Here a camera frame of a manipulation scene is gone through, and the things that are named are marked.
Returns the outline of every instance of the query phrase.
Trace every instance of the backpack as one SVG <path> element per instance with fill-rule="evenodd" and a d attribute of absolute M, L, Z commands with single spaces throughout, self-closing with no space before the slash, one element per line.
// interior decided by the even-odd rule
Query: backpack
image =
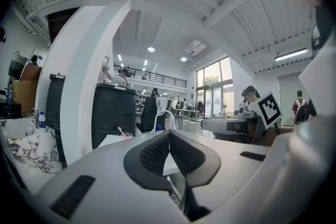
<path fill-rule="evenodd" d="M 297 100 L 296 104 L 298 104 L 298 109 L 296 112 L 296 117 L 295 117 L 295 125 L 304 122 L 304 120 L 306 119 L 306 101 L 303 100 L 302 103 L 300 104 L 300 102 Z"/>

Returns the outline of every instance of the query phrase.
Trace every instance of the plastic bottle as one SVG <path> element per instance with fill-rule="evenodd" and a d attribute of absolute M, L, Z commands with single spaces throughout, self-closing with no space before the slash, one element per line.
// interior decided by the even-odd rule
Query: plastic bottle
<path fill-rule="evenodd" d="M 12 99 L 13 99 L 13 90 L 9 89 L 8 90 L 8 97 L 7 97 L 7 103 L 11 104 L 12 103 Z"/>
<path fill-rule="evenodd" d="M 40 115 L 38 116 L 38 125 L 40 128 L 46 127 L 46 117 L 44 116 L 44 112 L 40 112 Z"/>

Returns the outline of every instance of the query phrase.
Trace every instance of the glass door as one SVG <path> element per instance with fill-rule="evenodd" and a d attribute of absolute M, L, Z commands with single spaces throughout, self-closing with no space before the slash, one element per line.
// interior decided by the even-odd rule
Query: glass door
<path fill-rule="evenodd" d="M 213 96 L 213 110 L 212 114 L 217 115 L 222 108 L 222 88 L 212 90 Z"/>
<path fill-rule="evenodd" d="M 212 116 L 212 90 L 205 91 L 205 117 L 211 119 Z"/>

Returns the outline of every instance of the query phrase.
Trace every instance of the ceiling light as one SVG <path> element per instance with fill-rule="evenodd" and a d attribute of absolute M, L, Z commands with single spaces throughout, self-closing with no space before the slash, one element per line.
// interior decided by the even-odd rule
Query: ceiling light
<path fill-rule="evenodd" d="M 278 56 L 278 57 L 275 58 L 275 62 L 285 60 L 287 58 L 294 57 L 294 56 L 297 56 L 297 55 L 300 55 L 300 54 L 305 54 L 307 51 L 308 51 L 307 49 L 302 49 L 302 50 L 297 50 L 297 51 L 291 52 L 289 54 Z"/>

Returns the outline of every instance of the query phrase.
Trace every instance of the black rubber pad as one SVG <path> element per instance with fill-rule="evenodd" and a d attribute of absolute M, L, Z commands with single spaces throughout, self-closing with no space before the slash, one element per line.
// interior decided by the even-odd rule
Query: black rubber pad
<path fill-rule="evenodd" d="M 95 180 L 91 176 L 78 177 L 50 207 L 51 210 L 66 219 L 70 219 Z"/>
<path fill-rule="evenodd" d="M 240 155 L 246 158 L 255 159 L 256 161 L 260 161 L 260 162 L 263 162 L 264 159 L 266 158 L 266 155 L 261 155 L 261 154 L 248 152 L 248 151 L 244 151 Z"/>

